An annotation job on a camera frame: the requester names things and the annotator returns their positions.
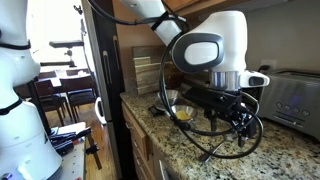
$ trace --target kitchen counter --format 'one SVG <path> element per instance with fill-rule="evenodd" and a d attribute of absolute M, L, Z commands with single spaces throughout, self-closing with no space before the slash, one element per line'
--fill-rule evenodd
<path fill-rule="evenodd" d="M 156 102 L 156 93 L 122 93 L 121 98 L 180 179 L 320 179 L 320 144 L 302 133 L 263 120 L 263 139 L 253 153 L 240 159 L 211 158 L 201 163 L 197 158 L 202 151 L 190 143 L 173 122 L 165 116 L 149 114 L 148 108 Z M 191 126 L 209 130 L 203 110 L 197 110 L 198 116 Z M 218 126 L 225 128 L 220 121 Z M 209 144 L 214 146 L 221 140 L 193 137 L 207 149 L 212 147 Z M 223 145 L 217 153 L 232 153 L 236 149 L 239 147 L 232 142 Z"/>

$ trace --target black wire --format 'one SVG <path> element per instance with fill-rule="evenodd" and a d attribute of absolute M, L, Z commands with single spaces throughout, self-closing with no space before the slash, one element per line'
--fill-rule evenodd
<path fill-rule="evenodd" d="M 222 132 L 200 131 L 200 130 L 192 129 L 192 128 L 190 129 L 190 131 L 195 134 L 202 135 L 202 136 L 212 136 L 212 137 L 226 135 L 226 134 L 230 134 L 230 133 L 234 132 L 234 130 L 232 128 L 228 129 L 226 131 L 222 131 Z"/>
<path fill-rule="evenodd" d="M 159 76 L 159 94 L 160 94 L 160 99 L 162 104 L 164 105 L 165 109 L 167 110 L 167 112 L 169 112 L 170 117 L 174 118 L 173 121 L 175 121 L 177 118 L 175 116 L 175 114 L 173 113 L 169 100 L 168 100 L 168 96 L 167 96 L 167 92 L 166 92 L 166 85 L 165 85 L 165 79 L 164 79 L 164 68 L 165 68 L 165 63 L 166 60 L 168 59 L 168 56 L 170 54 L 170 51 L 172 49 L 172 47 L 174 46 L 174 44 L 176 43 L 176 41 L 181 37 L 181 33 L 176 35 L 172 41 L 168 44 L 165 52 L 162 55 L 161 58 L 161 64 L 160 64 L 160 76 Z"/>
<path fill-rule="evenodd" d="M 226 156 L 226 155 L 219 155 L 219 154 L 211 153 L 210 151 L 208 151 L 208 150 L 204 149 L 202 146 L 200 146 L 197 142 L 195 142 L 184 129 L 182 129 L 180 126 L 179 126 L 179 128 L 182 131 L 182 133 L 188 138 L 188 140 L 191 141 L 197 148 L 199 148 L 203 152 L 205 152 L 213 157 L 221 158 L 221 159 L 241 158 L 241 157 L 249 155 L 259 146 L 261 139 L 262 139 L 262 134 L 263 134 L 263 125 L 262 125 L 262 122 L 260 121 L 260 119 L 254 113 L 251 113 L 250 111 L 248 111 L 247 113 L 252 115 L 252 117 L 257 121 L 257 125 L 259 128 L 259 134 L 258 134 L 256 142 L 254 143 L 254 145 L 250 149 L 248 149 L 247 151 L 242 152 L 240 154 L 236 154 L 236 155 Z"/>
<path fill-rule="evenodd" d="M 255 105 L 256 105 L 256 109 L 255 109 L 255 115 L 257 115 L 258 114 L 258 112 L 259 112 L 259 102 L 258 102 L 258 100 L 256 100 L 254 97 L 252 97 L 250 94 L 248 94 L 248 93 L 245 93 L 245 92 L 240 92 L 240 94 L 242 95 L 242 96 L 244 96 L 244 97 L 246 97 L 249 101 L 251 101 L 251 102 L 253 102 L 253 103 L 255 103 Z"/>
<path fill-rule="evenodd" d="M 88 0 L 89 5 L 92 7 L 93 10 L 95 10 L 100 16 L 103 18 L 116 23 L 116 24 L 121 24 L 121 25 L 126 25 L 126 26 L 136 26 L 136 25 L 141 25 L 141 24 L 149 24 L 149 23 L 154 23 L 159 20 L 160 17 L 151 17 L 151 18 L 145 18 L 141 20 L 137 20 L 135 22 L 129 22 L 129 21 L 124 21 L 121 19 L 117 19 L 110 14 L 108 14 L 105 10 L 103 10 L 94 0 Z M 173 21 L 176 20 L 176 17 L 166 17 L 164 21 Z M 178 17 L 179 22 L 184 22 L 182 19 Z"/>
<path fill-rule="evenodd" d="M 178 15 L 170 8 L 170 6 L 164 1 L 161 0 L 162 4 L 168 9 L 168 11 L 177 19 L 179 20 Z M 186 21 L 178 21 L 180 25 L 180 29 L 183 30 L 183 33 L 188 32 L 190 30 L 190 26 Z"/>

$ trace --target toaster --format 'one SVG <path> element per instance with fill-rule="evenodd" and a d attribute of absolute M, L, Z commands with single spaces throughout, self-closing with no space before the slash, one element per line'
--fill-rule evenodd
<path fill-rule="evenodd" d="M 320 140 L 320 72 L 282 69 L 267 76 L 258 116 Z"/>

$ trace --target wooden cabinet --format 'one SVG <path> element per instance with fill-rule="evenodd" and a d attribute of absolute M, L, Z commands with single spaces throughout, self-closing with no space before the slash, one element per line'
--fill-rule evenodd
<path fill-rule="evenodd" d="M 173 11 L 177 11 L 180 10 L 182 8 L 185 8 L 197 1 L 200 0 L 165 0 L 165 2 L 167 3 L 167 5 L 173 10 Z"/>
<path fill-rule="evenodd" d="M 134 163 L 138 178 L 140 180 L 154 180 L 152 143 L 124 103 L 122 103 L 122 110 L 126 126 L 131 133 Z"/>
<path fill-rule="evenodd" d="M 220 11 L 250 0 L 166 0 L 171 9 L 187 19 Z"/>
<path fill-rule="evenodd" d="M 153 148 L 153 156 L 154 177 L 156 179 L 180 179 L 179 175 L 168 165 L 169 163 L 165 160 L 164 155 L 155 146 Z"/>

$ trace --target small bowl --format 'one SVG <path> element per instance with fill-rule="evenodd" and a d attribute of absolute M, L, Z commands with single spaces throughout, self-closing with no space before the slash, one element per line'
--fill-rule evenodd
<path fill-rule="evenodd" d="M 188 120 L 181 120 L 181 121 L 185 121 L 185 122 L 192 121 L 198 115 L 197 110 L 191 106 L 175 105 L 175 106 L 172 106 L 171 109 L 172 109 L 173 113 L 184 110 L 190 116 L 190 119 L 188 119 Z M 165 114 L 167 117 L 170 117 L 170 114 L 168 111 L 166 111 Z"/>
<path fill-rule="evenodd" d="M 180 95 L 179 91 L 177 91 L 177 90 L 166 90 L 166 92 L 167 92 L 169 104 L 171 106 L 175 105 L 177 100 L 178 100 L 178 96 Z"/>

